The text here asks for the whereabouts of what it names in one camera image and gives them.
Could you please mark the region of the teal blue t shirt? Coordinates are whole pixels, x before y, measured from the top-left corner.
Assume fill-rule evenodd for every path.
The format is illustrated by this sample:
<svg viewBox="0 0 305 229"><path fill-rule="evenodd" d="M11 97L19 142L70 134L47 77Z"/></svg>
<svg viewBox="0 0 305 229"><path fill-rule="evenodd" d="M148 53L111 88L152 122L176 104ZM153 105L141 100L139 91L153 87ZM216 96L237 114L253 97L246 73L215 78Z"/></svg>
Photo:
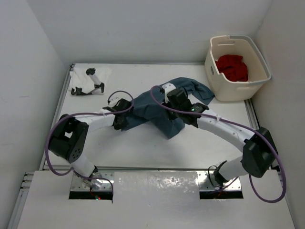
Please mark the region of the teal blue t shirt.
<svg viewBox="0 0 305 229"><path fill-rule="evenodd" d="M169 81L176 88L183 88L185 93L192 94L202 103L208 105L215 97L214 93L204 84L195 79L178 77ZM168 139L176 136L184 129L185 124L180 118L169 120L167 111L161 108L146 91L134 99L134 108L126 117L128 122L123 131L130 130L139 125L151 122L157 127Z"/></svg>

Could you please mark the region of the white printed t shirt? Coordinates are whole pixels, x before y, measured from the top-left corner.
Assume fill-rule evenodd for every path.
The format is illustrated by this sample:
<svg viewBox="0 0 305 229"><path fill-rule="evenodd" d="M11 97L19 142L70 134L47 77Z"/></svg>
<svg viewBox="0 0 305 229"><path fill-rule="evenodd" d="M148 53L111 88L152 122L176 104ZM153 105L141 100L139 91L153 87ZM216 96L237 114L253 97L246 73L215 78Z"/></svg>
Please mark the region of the white printed t shirt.
<svg viewBox="0 0 305 229"><path fill-rule="evenodd" d="M69 72L69 91L72 96L102 95L111 73L107 67L74 67Z"/></svg>

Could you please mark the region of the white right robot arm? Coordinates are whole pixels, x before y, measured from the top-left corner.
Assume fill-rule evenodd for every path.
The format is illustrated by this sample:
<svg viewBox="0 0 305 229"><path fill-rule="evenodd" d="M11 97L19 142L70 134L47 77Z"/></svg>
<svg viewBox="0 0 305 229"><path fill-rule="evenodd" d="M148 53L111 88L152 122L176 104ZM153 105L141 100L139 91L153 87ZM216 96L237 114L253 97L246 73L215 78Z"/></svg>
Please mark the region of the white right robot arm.
<svg viewBox="0 0 305 229"><path fill-rule="evenodd" d="M180 118L185 124L192 125L217 135L235 146L242 156L231 161L223 161L215 170L208 172L213 187L223 187L231 179L244 175L261 178L275 160L270 147L274 146L271 133L264 127L258 130L247 129L228 122L201 103L192 104L183 89L168 83L162 86L163 105L169 107L170 118Z"/></svg>

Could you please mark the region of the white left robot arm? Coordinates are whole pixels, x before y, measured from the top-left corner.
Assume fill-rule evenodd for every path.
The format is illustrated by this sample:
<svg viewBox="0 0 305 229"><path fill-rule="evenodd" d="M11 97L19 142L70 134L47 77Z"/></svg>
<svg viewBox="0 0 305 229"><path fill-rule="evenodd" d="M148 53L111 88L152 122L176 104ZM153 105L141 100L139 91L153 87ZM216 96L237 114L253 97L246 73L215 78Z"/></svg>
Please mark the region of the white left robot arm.
<svg viewBox="0 0 305 229"><path fill-rule="evenodd" d="M64 159L83 180L99 179L97 167L83 153L87 135L105 127L123 129L132 109L133 102L119 99L98 112L62 115L48 136L46 154L52 152Z"/></svg>

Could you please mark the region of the red t shirt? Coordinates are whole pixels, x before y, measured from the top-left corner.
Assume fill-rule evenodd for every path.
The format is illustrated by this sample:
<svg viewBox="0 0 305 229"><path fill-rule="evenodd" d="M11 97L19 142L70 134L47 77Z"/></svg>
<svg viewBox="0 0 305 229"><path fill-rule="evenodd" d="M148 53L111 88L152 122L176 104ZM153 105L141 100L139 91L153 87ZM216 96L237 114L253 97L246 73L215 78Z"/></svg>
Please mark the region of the red t shirt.
<svg viewBox="0 0 305 229"><path fill-rule="evenodd" d="M247 82L248 68L243 62L243 56L227 54L216 62L219 73L223 73L227 80L232 82Z"/></svg>

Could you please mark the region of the cream plastic laundry basket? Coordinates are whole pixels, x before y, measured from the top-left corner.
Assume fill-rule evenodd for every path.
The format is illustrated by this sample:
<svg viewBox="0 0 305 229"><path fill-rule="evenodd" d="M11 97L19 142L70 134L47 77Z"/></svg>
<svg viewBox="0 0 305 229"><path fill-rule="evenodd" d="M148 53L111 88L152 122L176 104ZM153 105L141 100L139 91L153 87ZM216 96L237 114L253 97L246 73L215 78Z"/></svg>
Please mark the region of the cream plastic laundry basket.
<svg viewBox="0 0 305 229"><path fill-rule="evenodd" d="M218 70L216 61L226 54L243 57L248 72L246 82L230 81ZM243 35L212 37L204 66L210 89L216 99L222 102L248 100L272 78L267 63L254 41Z"/></svg>

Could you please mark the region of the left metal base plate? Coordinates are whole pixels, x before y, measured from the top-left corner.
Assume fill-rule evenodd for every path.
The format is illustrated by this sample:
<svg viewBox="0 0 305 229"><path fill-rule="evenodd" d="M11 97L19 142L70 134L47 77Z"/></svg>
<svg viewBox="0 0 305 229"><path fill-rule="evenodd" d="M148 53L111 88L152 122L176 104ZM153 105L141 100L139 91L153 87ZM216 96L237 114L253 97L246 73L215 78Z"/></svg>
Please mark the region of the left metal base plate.
<svg viewBox="0 0 305 229"><path fill-rule="evenodd" d="M73 175L70 191L112 191L114 183L114 172L99 170L93 181L82 179L76 174Z"/></svg>

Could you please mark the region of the metal base plate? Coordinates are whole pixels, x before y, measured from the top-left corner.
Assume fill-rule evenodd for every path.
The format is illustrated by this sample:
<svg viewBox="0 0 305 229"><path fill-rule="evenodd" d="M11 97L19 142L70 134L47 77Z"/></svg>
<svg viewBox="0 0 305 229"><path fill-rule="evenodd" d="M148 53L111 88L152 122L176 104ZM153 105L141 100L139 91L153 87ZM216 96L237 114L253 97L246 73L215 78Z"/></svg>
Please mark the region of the metal base plate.
<svg viewBox="0 0 305 229"><path fill-rule="evenodd" d="M73 175L70 191L112 191L114 183L114 172L99 170L93 181L82 179L76 174Z"/></svg>
<svg viewBox="0 0 305 229"><path fill-rule="evenodd" d="M197 182L201 192L213 191L242 191L240 178L235 177L222 185L214 179L214 169L197 171Z"/></svg>

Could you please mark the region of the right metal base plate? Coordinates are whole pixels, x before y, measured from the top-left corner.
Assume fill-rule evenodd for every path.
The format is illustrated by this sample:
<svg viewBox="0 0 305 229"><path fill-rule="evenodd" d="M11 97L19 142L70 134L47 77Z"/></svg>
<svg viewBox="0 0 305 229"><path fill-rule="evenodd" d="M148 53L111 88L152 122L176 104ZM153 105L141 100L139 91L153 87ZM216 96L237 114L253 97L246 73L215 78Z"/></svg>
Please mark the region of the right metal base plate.
<svg viewBox="0 0 305 229"><path fill-rule="evenodd" d="M214 179L214 169L197 171L197 182L201 192L213 191L242 191L240 178L235 177L222 185Z"/></svg>

